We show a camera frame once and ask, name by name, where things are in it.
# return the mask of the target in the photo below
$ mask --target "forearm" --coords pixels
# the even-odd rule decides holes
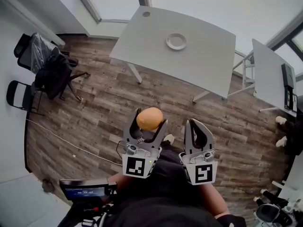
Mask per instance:
[[[116,175],[109,177],[107,180],[109,183],[116,182],[118,185],[117,192],[119,192],[125,188],[133,179],[134,178],[131,176],[124,176],[121,173],[117,173]]]
[[[212,184],[199,185],[203,206],[215,217],[229,214],[226,202]]]

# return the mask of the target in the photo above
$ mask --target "white shoe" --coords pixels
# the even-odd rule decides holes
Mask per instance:
[[[168,140],[170,142],[170,144],[172,145],[172,143],[174,143],[175,137],[172,134],[167,135],[163,141]]]
[[[260,193],[263,194],[265,191],[268,191],[268,190],[263,188],[263,189],[261,189]]]
[[[254,197],[254,202],[256,202],[258,199],[261,199],[260,197]]]
[[[276,146],[277,147],[280,147],[280,146],[285,146],[286,145],[286,142],[287,142],[287,137],[284,136],[282,139],[278,140],[276,142]]]
[[[281,117],[281,116],[278,116],[277,118],[276,118],[276,123],[279,123],[279,124],[285,124],[285,122],[287,121],[287,119],[286,118],[283,118],[283,117]]]

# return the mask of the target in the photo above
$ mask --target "screen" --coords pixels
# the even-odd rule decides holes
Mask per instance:
[[[66,188],[68,198],[104,197],[104,187],[96,188]]]

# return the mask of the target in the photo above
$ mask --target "white plate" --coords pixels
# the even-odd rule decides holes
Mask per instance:
[[[179,51],[185,48],[186,38],[178,33],[170,34],[166,38],[166,44],[169,46],[169,48]]]

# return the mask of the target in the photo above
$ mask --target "orange ball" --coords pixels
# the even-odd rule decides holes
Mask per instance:
[[[158,128],[159,124],[163,121],[163,114],[158,108],[144,109],[137,116],[138,126],[145,131],[152,131]]]

